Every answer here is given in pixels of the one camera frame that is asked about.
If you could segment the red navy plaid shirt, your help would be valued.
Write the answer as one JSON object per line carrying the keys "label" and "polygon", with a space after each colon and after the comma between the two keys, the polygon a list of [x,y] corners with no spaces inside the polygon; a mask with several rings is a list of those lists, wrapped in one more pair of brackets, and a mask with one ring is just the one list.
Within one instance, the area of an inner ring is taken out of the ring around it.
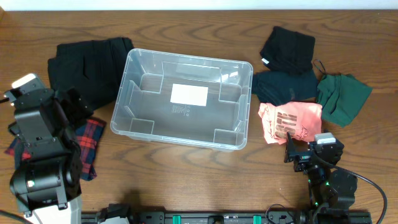
{"label": "red navy plaid shirt", "polygon": [[98,143],[103,135],[106,122],[90,118],[86,124],[75,130],[77,143],[80,145],[80,159],[83,164],[81,179],[91,181],[97,174],[94,168]]}

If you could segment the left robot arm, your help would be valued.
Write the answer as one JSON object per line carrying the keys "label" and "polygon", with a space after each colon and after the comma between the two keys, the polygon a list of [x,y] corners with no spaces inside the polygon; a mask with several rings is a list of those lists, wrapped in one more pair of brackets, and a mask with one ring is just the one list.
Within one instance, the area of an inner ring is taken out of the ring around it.
{"label": "left robot arm", "polygon": [[21,223],[81,223],[83,164],[75,135],[93,111],[75,90],[13,88],[5,95],[15,108],[8,131],[14,150],[10,190]]}

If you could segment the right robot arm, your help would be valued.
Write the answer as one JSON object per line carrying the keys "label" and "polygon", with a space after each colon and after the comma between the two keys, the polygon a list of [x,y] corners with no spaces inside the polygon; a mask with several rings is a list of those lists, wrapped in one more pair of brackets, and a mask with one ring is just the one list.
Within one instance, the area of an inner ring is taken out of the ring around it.
{"label": "right robot arm", "polygon": [[313,208],[321,205],[331,209],[347,210],[354,204],[357,178],[337,169],[344,144],[332,133],[315,135],[315,140],[307,143],[306,151],[298,151],[287,133],[284,162],[294,163],[295,172],[308,176],[310,203]]}

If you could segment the large black garment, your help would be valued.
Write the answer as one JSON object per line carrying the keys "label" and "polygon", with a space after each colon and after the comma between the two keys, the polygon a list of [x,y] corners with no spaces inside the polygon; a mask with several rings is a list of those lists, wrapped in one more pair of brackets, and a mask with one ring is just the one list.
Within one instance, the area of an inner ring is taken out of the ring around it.
{"label": "large black garment", "polygon": [[116,37],[57,45],[48,59],[50,86],[54,90],[76,89],[96,110],[117,98],[132,40]]}

